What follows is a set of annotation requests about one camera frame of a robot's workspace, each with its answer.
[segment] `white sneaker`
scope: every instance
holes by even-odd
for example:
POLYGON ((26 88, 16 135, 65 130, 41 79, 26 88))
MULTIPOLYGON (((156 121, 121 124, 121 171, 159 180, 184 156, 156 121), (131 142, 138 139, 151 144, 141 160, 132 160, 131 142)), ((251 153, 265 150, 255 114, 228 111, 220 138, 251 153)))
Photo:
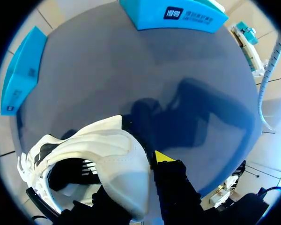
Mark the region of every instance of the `white sneaker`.
POLYGON ((58 213, 63 208, 52 196, 48 176, 55 163, 68 158, 93 162, 90 168, 95 166, 109 197, 133 219, 144 218, 148 211, 150 165, 141 144, 122 130, 120 115, 90 124, 65 140, 45 135, 27 155, 22 153, 18 158, 21 178, 58 213))

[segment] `gray round table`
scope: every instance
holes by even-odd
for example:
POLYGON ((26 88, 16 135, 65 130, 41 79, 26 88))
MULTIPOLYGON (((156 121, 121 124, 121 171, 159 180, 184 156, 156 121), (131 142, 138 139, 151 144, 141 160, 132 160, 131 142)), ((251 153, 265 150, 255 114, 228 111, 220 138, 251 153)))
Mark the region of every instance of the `gray round table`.
MULTIPOLYGON (((53 31, 37 87, 17 115, 24 152, 122 114, 152 150, 187 166, 203 196, 241 164, 261 133, 257 89, 225 27, 137 31, 117 2, 53 31)), ((151 182, 149 216, 160 213, 151 182)))

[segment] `floor tile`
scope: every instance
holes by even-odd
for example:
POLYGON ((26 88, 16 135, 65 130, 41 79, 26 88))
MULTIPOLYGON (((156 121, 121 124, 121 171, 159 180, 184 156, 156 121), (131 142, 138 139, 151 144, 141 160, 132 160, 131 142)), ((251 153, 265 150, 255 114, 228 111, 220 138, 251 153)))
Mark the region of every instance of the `floor tile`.
POLYGON ((35 26, 37 26, 45 35, 49 35, 52 31, 52 28, 49 26, 46 20, 41 16, 38 10, 35 9, 27 17, 24 24, 20 27, 18 32, 15 34, 15 37, 9 46, 9 50, 15 53, 17 48, 20 46, 21 42, 35 26))
POLYGON ((26 194, 28 186, 18 173, 16 153, 0 157, 0 171, 11 195, 21 203, 26 202, 29 199, 26 194))

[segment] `blue box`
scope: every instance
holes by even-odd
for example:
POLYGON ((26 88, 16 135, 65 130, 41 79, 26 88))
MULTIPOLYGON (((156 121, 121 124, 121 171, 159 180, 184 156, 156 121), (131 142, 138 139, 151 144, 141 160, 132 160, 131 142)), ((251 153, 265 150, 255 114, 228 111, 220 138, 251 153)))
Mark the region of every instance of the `blue box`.
POLYGON ((228 17, 208 0, 119 0, 137 30, 185 28, 216 32, 228 17))
POLYGON ((7 68, 1 95, 1 115, 12 116, 37 85, 47 36, 34 27, 22 41, 7 68))

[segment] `black cable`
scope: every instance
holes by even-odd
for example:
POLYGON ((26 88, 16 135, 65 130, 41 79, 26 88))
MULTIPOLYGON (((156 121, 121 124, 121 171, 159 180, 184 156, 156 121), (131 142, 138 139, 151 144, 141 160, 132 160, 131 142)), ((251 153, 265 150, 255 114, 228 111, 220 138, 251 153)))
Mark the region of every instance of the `black cable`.
POLYGON ((271 191, 271 190, 280 190, 281 191, 281 187, 270 187, 269 189, 257 194, 259 196, 264 195, 266 192, 271 191))
POLYGON ((47 217, 41 216, 41 215, 31 217, 32 220, 36 220, 36 219, 39 219, 39 218, 48 219, 47 217))

